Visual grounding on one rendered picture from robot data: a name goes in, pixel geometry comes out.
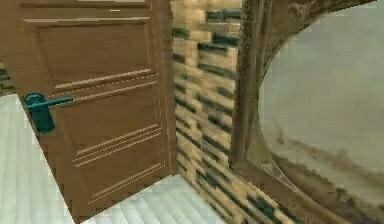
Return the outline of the brown framed landscape painting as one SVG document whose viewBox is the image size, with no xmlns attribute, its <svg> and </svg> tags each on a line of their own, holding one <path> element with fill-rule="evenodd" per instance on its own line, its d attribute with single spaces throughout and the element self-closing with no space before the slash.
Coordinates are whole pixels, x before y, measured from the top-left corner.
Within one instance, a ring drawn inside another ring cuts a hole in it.
<svg viewBox="0 0 384 224">
<path fill-rule="evenodd" d="M 243 0 L 230 165 L 304 224 L 384 224 L 384 0 Z"/>
</svg>

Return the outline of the brown panelled room door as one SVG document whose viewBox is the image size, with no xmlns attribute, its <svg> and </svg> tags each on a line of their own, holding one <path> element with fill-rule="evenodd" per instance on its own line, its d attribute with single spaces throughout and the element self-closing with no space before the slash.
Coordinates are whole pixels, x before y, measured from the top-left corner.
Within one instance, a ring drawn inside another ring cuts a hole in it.
<svg viewBox="0 0 384 224">
<path fill-rule="evenodd" d="M 75 224 L 170 175 L 170 0 L 0 0 L 0 58 Z M 50 106 L 39 133 L 24 98 Z"/>
</svg>

